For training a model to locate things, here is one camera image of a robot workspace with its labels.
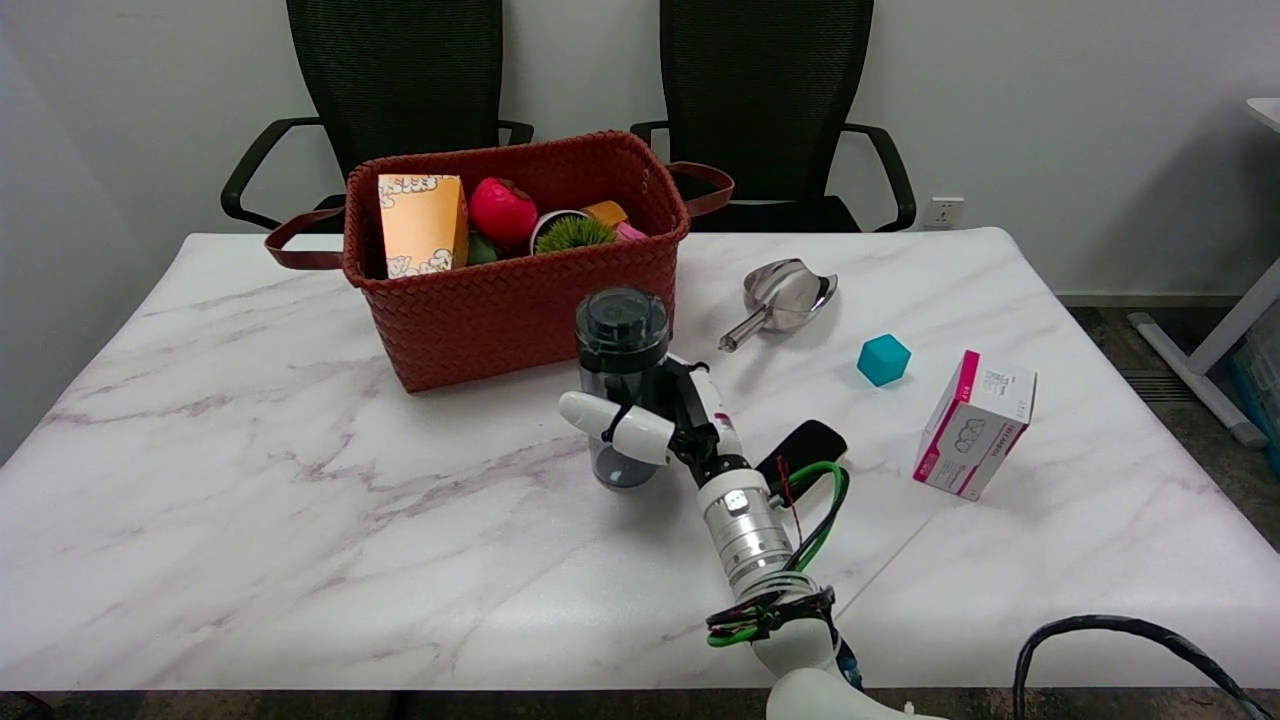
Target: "red woven basket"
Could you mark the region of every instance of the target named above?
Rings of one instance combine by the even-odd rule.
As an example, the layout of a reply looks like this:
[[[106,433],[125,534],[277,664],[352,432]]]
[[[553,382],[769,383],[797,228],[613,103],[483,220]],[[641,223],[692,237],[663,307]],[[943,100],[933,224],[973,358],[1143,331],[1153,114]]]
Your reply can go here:
[[[489,378],[568,360],[573,313],[588,295],[631,286],[675,311],[676,249],[690,214],[728,202],[732,181],[719,170],[676,163],[719,190],[686,204],[667,168],[639,137],[600,132],[485,150],[404,155],[365,163],[347,178],[342,252],[289,251],[285,243],[338,210],[298,215],[266,238],[276,261],[293,269],[342,268],[369,301],[392,368],[404,389]],[[620,241],[447,273],[387,279],[378,176],[460,176],[467,196],[486,177],[513,181],[539,211],[617,201],[648,240]]]

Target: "stainless steel scoop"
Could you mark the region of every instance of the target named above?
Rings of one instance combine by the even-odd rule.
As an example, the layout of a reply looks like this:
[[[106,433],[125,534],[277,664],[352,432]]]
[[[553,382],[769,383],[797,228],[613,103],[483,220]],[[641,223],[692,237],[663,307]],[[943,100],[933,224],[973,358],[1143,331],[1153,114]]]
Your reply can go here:
[[[838,279],[814,274],[796,258],[751,270],[742,281],[751,316],[724,333],[719,348],[733,352],[760,331],[794,333],[808,325],[836,295]]]

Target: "robotic hand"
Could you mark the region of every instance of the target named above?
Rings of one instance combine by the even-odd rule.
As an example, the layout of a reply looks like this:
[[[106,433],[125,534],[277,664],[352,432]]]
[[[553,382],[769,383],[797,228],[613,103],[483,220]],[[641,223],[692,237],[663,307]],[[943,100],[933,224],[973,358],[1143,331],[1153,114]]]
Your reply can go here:
[[[581,392],[561,396],[559,414],[628,457],[653,465],[672,459],[698,483],[698,506],[737,605],[708,619],[737,632],[723,644],[750,642],[781,678],[769,693],[769,720],[941,720],[899,712],[860,692],[852,651],[831,619],[831,588],[803,574],[799,555],[771,505],[768,483],[742,456],[733,423],[707,365],[668,356],[663,407],[623,407]]]

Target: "basket handle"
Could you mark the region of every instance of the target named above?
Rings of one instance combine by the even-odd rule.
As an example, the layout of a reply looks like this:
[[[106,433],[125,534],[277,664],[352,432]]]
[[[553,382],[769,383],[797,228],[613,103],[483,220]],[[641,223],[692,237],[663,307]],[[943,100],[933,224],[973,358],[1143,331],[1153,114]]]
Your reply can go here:
[[[342,252],[335,250],[285,250],[284,246],[300,232],[342,213],[342,208],[333,208],[302,213],[271,231],[262,245],[276,263],[291,270],[337,270],[342,268]]]
[[[690,218],[714,213],[728,205],[730,197],[733,196],[733,178],[724,170],[701,163],[680,161],[668,164],[667,172],[698,178],[716,188],[714,192],[685,201],[685,209],[689,210]]]

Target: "green fruit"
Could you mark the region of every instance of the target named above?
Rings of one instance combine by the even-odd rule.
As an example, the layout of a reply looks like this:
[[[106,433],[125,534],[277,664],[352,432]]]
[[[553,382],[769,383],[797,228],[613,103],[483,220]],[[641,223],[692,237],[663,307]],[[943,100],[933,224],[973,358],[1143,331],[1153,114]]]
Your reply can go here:
[[[484,265],[498,260],[498,250],[488,237],[471,231],[467,237],[467,266]]]
[[[557,252],[613,242],[618,233],[595,218],[571,215],[558,220],[538,238],[538,252]]]

